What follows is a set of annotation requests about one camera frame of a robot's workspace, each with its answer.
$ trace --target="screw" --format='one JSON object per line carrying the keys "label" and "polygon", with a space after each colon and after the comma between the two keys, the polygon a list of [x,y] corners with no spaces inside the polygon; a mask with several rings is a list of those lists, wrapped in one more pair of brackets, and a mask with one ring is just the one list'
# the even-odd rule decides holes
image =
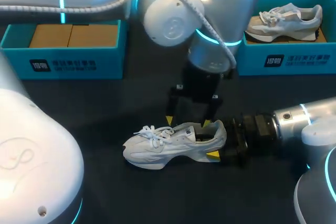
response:
{"label": "screw", "polygon": [[290,114],[286,113],[286,114],[283,115],[283,118],[284,118],[284,119],[290,119],[291,116],[290,116]]}

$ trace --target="black table surface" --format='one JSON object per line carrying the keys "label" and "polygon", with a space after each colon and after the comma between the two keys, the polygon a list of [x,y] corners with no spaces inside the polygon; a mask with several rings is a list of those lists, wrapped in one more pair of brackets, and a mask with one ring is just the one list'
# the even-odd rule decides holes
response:
{"label": "black table surface", "polygon": [[[187,47],[159,47],[133,25],[123,80],[24,81],[36,104],[81,147],[80,223],[298,223],[298,178],[289,159],[255,157],[245,169],[186,159],[159,171],[124,161],[122,144],[133,132],[166,124],[167,90],[179,83]],[[218,89],[225,100],[218,115],[271,112],[332,97],[335,81],[336,76],[235,76]]]}

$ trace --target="shoe tongue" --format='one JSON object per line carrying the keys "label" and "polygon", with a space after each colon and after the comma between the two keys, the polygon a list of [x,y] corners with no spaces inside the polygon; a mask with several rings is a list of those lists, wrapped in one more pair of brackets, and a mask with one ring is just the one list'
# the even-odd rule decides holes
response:
{"label": "shoe tongue", "polygon": [[175,132],[172,136],[173,137],[186,136],[186,137],[189,138],[189,140],[191,140],[193,142],[196,142],[194,126],[189,126],[189,127],[184,128],[182,130],[179,130],[179,131]]}

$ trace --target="robotic arm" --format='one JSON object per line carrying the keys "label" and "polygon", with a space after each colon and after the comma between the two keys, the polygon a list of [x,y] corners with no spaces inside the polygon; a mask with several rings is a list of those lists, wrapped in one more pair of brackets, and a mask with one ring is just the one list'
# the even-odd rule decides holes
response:
{"label": "robotic arm", "polygon": [[[236,67],[234,54],[256,2],[0,0],[0,24],[138,18],[149,37],[166,47],[178,45],[196,33],[186,73],[212,80],[212,76],[217,78]],[[188,83],[185,86],[186,90],[194,90]],[[211,99],[215,88],[213,85],[205,99]],[[29,99],[1,51],[0,111],[0,223],[74,224],[82,204],[84,167],[79,146]]]}

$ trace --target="shoelace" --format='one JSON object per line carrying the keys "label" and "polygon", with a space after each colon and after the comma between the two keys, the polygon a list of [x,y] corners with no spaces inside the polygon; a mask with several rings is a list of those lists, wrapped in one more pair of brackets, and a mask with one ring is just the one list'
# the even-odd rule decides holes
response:
{"label": "shoelace", "polygon": [[271,22],[277,22],[278,20],[285,20],[279,11],[279,7],[271,9],[269,12],[260,12],[260,19],[264,24],[269,24]]}
{"label": "shoelace", "polygon": [[174,134],[174,130],[171,127],[161,127],[155,129],[152,125],[150,128],[148,126],[144,126],[141,131],[135,132],[134,134],[148,138],[151,148],[158,148],[158,143],[161,146],[163,146],[163,143],[171,144],[168,138]]}

